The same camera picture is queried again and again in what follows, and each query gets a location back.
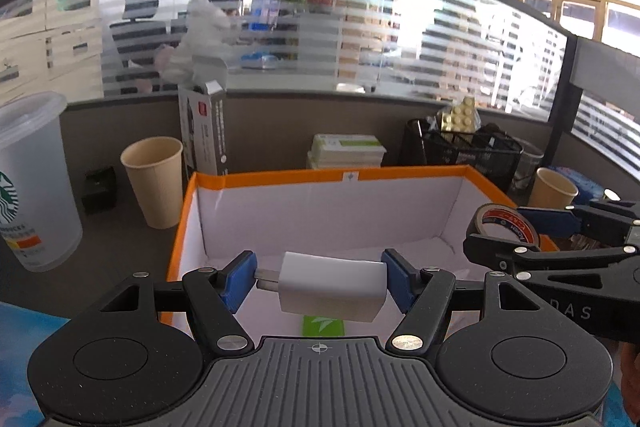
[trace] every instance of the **cardboard packaging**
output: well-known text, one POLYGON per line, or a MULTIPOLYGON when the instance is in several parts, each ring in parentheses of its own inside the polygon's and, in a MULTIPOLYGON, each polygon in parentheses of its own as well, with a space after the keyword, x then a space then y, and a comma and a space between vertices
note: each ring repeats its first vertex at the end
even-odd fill
POLYGON ((180 131, 188 177, 194 171, 212 176, 228 174, 225 140, 225 63, 194 57, 193 85, 178 87, 180 131))

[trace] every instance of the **paper cup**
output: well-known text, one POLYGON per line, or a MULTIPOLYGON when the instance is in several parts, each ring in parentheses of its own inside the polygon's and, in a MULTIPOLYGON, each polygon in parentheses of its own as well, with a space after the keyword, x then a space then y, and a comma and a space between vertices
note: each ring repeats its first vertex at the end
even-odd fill
POLYGON ((146 138, 120 156, 129 182, 152 229, 170 229, 182 209, 182 142, 167 136, 146 138))
POLYGON ((578 188, 559 172, 541 167, 536 171, 536 180, 528 206, 539 208, 564 208, 574 201, 578 188))

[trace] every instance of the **gray cubicle wall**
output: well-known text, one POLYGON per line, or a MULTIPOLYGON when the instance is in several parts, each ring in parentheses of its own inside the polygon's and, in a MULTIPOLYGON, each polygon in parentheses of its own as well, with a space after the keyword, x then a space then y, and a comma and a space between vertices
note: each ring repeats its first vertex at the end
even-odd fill
MULTIPOLYGON (((303 169, 317 133, 373 134, 388 150, 384 165, 396 165, 405 123, 434 115, 441 105, 331 94, 233 94, 226 100, 225 132, 231 172, 303 169)), ((482 111, 482 123, 498 124, 508 134, 541 149, 550 126, 498 112, 482 111)), ((120 153, 150 136, 180 137, 175 95, 76 105, 62 115, 66 161, 74 186, 84 174, 116 166, 127 186, 120 153)))
POLYGON ((640 200, 638 180, 571 134, 562 133, 552 165, 575 169, 603 187, 610 188, 623 200, 640 200))

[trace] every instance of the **metal rivet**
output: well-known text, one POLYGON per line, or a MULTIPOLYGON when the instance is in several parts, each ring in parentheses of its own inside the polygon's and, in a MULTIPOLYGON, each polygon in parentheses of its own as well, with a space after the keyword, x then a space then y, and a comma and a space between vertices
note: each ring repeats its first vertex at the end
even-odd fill
POLYGON ((391 341, 392 346, 403 351, 413 351, 422 347, 422 339, 415 335, 398 335, 391 341))
POLYGON ((238 351, 239 349, 245 348, 249 342, 240 335, 225 335, 224 337, 220 337, 216 344, 218 344, 220 349, 224 349, 225 351, 238 351))

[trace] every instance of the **desk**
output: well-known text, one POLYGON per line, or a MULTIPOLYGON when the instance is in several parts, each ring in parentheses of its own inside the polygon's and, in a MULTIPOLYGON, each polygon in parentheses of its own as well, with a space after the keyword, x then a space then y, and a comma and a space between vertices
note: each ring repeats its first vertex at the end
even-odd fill
POLYGON ((118 204, 108 212, 85 216, 78 208, 84 229, 80 246, 53 270, 25 270, 0 241, 0 301, 73 318, 133 272, 165 280, 175 228, 149 228, 130 189, 119 187, 118 204))

